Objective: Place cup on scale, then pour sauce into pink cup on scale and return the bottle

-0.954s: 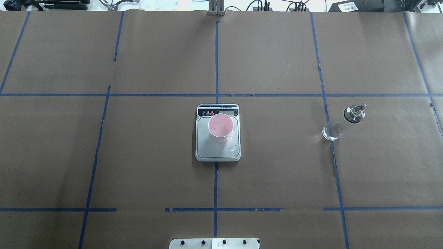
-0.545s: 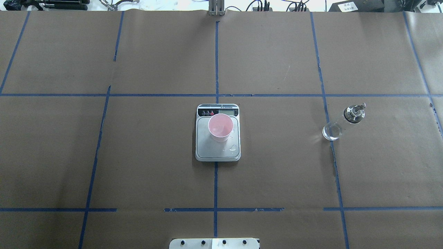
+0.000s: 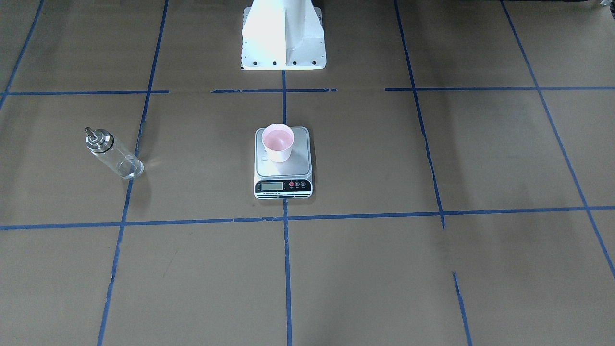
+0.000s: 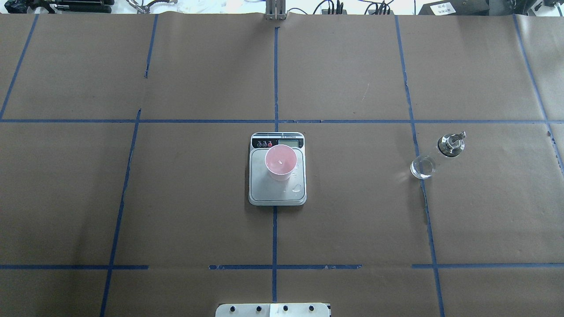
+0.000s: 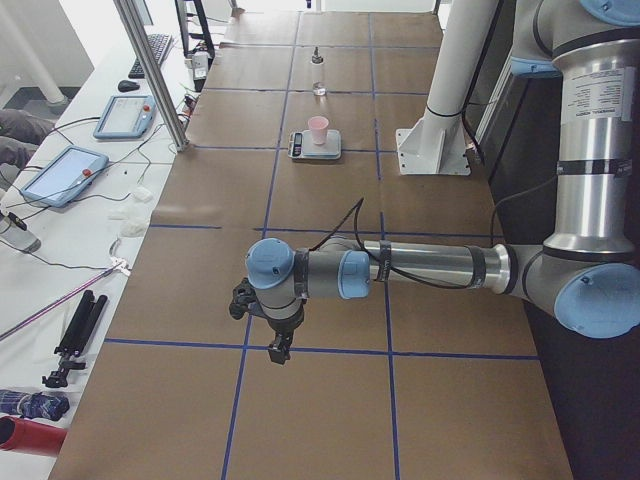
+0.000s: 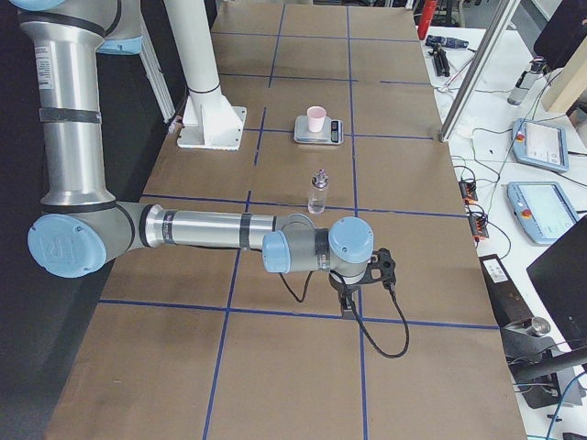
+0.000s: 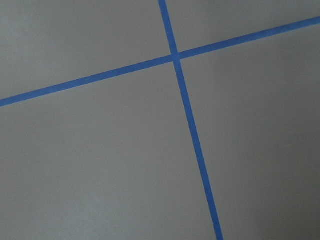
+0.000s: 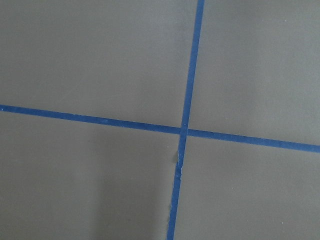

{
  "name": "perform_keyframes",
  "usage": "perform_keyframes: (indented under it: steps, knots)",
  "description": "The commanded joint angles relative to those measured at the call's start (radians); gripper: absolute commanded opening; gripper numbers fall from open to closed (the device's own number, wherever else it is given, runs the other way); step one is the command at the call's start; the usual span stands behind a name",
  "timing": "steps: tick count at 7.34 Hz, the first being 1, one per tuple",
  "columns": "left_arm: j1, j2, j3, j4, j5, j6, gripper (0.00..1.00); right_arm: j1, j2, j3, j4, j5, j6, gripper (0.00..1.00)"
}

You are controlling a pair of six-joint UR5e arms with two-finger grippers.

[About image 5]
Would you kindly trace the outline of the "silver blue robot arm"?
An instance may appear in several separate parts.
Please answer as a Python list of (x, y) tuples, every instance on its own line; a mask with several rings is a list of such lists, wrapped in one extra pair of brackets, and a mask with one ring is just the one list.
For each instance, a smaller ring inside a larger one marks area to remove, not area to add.
[(233, 290), (229, 311), (237, 319), (250, 314), (267, 321), (275, 333), (268, 348), (273, 362), (289, 359), (309, 298), (363, 298), (372, 283), (395, 279), (513, 295), (595, 339), (638, 325), (639, 271), (624, 234), (638, 3), (518, 2), (512, 71), (563, 80), (553, 233), (539, 245), (488, 248), (330, 235), (294, 250), (278, 239), (260, 240), (246, 255), (247, 277)]

